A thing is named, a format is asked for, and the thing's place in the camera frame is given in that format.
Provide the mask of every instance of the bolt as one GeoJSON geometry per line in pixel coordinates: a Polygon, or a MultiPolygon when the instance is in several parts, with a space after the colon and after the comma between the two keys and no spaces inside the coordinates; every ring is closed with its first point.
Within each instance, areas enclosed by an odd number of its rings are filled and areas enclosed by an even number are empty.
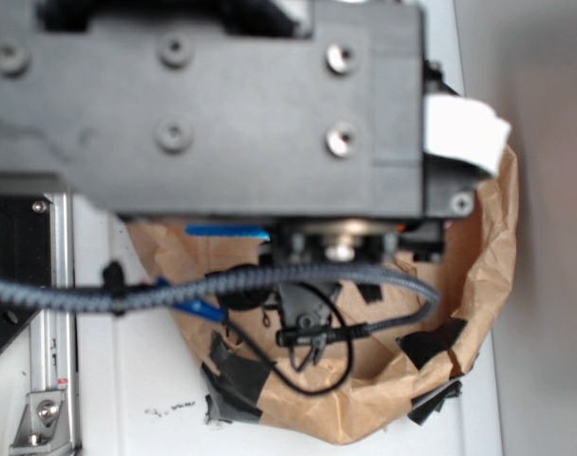
{"type": "Polygon", "coordinates": [[[334,73],[345,75],[356,69],[356,54],[348,46],[332,44],[326,49],[326,63],[334,73]]]}
{"type": "Polygon", "coordinates": [[[471,192],[455,193],[451,198],[450,205],[456,216],[468,216],[474,209],[474,198],[471,192]]]}
{"type": "Polygon", "coordinates": [[[34,434],[29,435],[26,438],[26,443],[31,447],[37,447],[37,446],[41,445],[41,434],[34,433],[34,434]]]}
{"type": "Polygon", "coordinates": [[[329,261],[336,263],[347,263],[356,257],[356,249],[347,244],[329,245],[324,251],[324,255],[329,261]]]}
{"type": "Polygon", "coordinates": [[[326,133],[326,145],[333,155],[345,158],[354,152],[356,129],[346,122],[339,122],[326,133]]]}
{"type": "Polygon", "coordinates": [[[39,418],[44,421],[55,417],[58,414],[58,411],[60,411],[58,406],[51,401],[43,401],[37,408],[37,414],[39,415],[39,418]]]}
{"type": "Polygon", "coordinates": [[[26,46],[13,39],[0,43],[0,73],[3,76],[19,76],[29,65],[30,52],[26,46]]]}
{"type": "Polygon", "coordinates": [[[181,122],[174,117],[167,117],[157,124],[155,140],[165,152],[176,154],[191,145],[193,129],[188,123],[181,122]]]}
{"type": "Polygon", "coordinates": [[[48,211],[48,204],[44,201],[36,201],[32,204],[32,212],[35,214],[45,214],[48,211]]]}
{"type": "Polygon", "coordinates": [[[314,324],[316,323],[315,319],[307,313],[301,315],[298,318],[297,322],[298,322],[298,327],[302,328],[304,330],[307,330],[309,328],[313,328],[314,324]]]}
{"type": "Polygon", "coordinates": [[[181,68],[193,59],[195,48],[187,35],[172,32],[167,33],[161,38],[157,53],[166,66],[181,68]]]}

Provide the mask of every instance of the black cable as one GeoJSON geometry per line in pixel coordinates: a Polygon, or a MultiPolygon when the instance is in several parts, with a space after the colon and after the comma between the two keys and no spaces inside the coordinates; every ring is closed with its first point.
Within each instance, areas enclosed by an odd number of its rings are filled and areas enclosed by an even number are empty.
{"type": "MultiPolygon", "coordinates": [[[[321,299],[324,305],[326,305],[331,310],[331,312],[337,317],[338,323],[341,325],[341,328],[345,329],[349,328],[347,326],[347,322],[343,318],[343,315],[341,315],[341,313],[338,311],[337,306],[335,306],[335,304],[326,295],[324,295],[317,288],[308,285],[306,283],[299,283],[299,285],[303,287],[305,290],[313,293],[314,295],[316,295],[321,299]]],[[[288,388],[299,394],[303,394],[305,396],[310,397],[328,394],[329,392],[332,392],[337,388],[339,388],[341,385],[343,385],[343,383],[345,383],[345,381],[349,378],[350,373],[352,372],[352,368],[354,366],[354,342],[349,334],[344,339],[345,342],[347,343],[347,366],[345,368],[345,372],[343,372],[341,377],[330,387],[309,390],[309,389],[303,389],[299,385],[295,384],[292,380],[290,380],[286,376],[285,373],[283,373],[280,369],[278,369],[278,367],[276,367],[276,363],[267,355],[267,353],[264,352],[264,350],[259,346],[259,344],[257,344],[250,337],[250,335],[246,331],[244,331],[237,323],[231,320],[229,316],[226,317],[223,324],[227,328],[229,328],[229,330],[237,334],[238,337],[241,338],[241,340],[243,340],[246,343],[246,345],[250,348],[250,350],[252,350],[252,352],[260,359],[260,361],[262,361],[265,365],[267,365],[267,367],[269,367],[269,369],[271,369],[271,371],[273,371],[273,373],[278,376],[279,380],[281,380],[284,385],[286,385],[288,388]]]]}

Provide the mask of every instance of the gray braided cable sleeve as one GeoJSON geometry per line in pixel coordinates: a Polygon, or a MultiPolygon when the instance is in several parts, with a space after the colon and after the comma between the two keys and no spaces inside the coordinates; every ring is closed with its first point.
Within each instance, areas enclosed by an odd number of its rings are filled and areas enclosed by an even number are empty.
{"type": "Polygon", "coordinates": [[[435,310],[440,300],[433,287],[398,271],[355,264],[306,264],[228,271],[175,287],[126,292],[121,297],[105,291],[39,289],[0,279],[0,304],[75,313],[116,313],[169,307],[198,297],[256,290],[278,283],[338,280],[370,285],[390,284],[410,290],[428,301],[424,305],[427,313],[435,310]]]}

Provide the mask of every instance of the wire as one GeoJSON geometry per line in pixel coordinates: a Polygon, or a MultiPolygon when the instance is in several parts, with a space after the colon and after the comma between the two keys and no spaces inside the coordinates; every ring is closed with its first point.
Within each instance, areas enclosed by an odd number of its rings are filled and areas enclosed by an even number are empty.
{"type": "MultiPolygon", "coordinates": [[[[324,303],[324,305],[327,306],[331,310],[331,312],[337,317],[338,323],[341,325],[341,327],[348,328],[347,322],[343,318],[343,315],[341,315],[341,313],[337,309],[337,306],[335,306],[335,304],[333,304],[333,302],[326,295],[324,295],[318,289],[309,284],[299,283],[299,285],[303,287],[305,290],[319,297],[321,301],[324,303]]],[[[233,331],[235,334],[237,334],[238,337],[245,342],[248,348],[250,348],[250,350],[252,350],[252,352],[260,359],[260,361],[262,361],[262,363],[267,365],[267,367],[269,367],[269,369],[271,369],[271,371],[273,371],[273,373],[278,376],[279,380],[281,380],[281,382],[284,385],[286,385],[288,388],[299,394],[303,394],[309,397],[328,394],[329,392],[332,392],[338,389],[341,385],[343,385],[345,381],[349,378],[350,373],[352,372],[352,368],[354,366],[354,342],[351,336],[349,335],[345,339],[345,342],[347,344],[347,366],[345,367],[345,371],[343,372],[341,377],[330,387],[310,390],[310,389],[303,389],[299,385],[294,383],[292,380],[290,380],[286,376],[286,374],[276,366],[276,363],[267,355],[267,353],[264,352],[264,350],[260,347],[260,345],[257,344],[250,337],[250,335],[245,330],[243,330],[237,323],[231,320],[229,316],[226,317],[224,325],[231,331],[233,331]]]]}
{"type": "Polygon", "coordinates": [[[335,282],[378,285],[388,283],[425,297],[435,310],[440,296],[430,285],[415,277],[379,266],[356,264],[305,264],[259,267],[227,271],[202,280],[168,288],[84,292],[83,290],[39,289],[0,279],[0,304],[27,309],[52,309],[76,313],[120,313],[172,306],[208,295],[226,295],[270,287],[279,283],[335,282]]]}

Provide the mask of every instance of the mounting hole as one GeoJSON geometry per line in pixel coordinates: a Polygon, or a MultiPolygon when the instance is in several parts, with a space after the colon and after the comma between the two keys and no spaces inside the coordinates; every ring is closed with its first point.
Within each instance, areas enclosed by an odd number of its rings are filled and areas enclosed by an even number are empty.
{"type": "Polygon", "coordinates": [[[303,330],[313,328],[314,324],[315,324],[315,320],[311,315],[305,314],[305,315],[301,315],[298,318],[298,326],[303,330]]]}
{"type": "Polygon", "coordinates": [[[10,39],[0,43],[0,73],[4,76],[19,76],[30,64],[30,52],[26,46],[10,39]]]}
{"type": "Polygon", "coordinates": [[[451,211],[458,217],[465,217],[474,210],[474,198],[472,192],[463,191],[456,193],[451,198],[451,211]]]}
{"type": "Polygon", "coordinates": [[[355,151],[356,129],[346,122],[335,124],[326,133],[326,146],[335,156],[345,158],[355,151]]]}
{"type": "Polygon", "coordinates": [[[193,59],[195,48],[186,34],[173,32],[162,37],[157,53],[167,67],[181,68],[193,59]]]}
{"type": "Polygon", "coordinates": [[[348,74],[356,69],[356,53],[349,46],[334,43],[326,49],[326,63],[334,73],[348,74]]]}
{"type": "Polygon", "coordinates": [[[193,142],[193,129],[188,122],[170,116],[162,119],[157,124],[155,140],[164,152],[176,154],[191,145],[193,142]]]}
{"type": "Polygon", "coordinates": [[[4,311],[2,315],[3,319],[11,326],[15,326],[20,322],[20,319],[15,313],[13,313],[13,311],[4,311]]]}

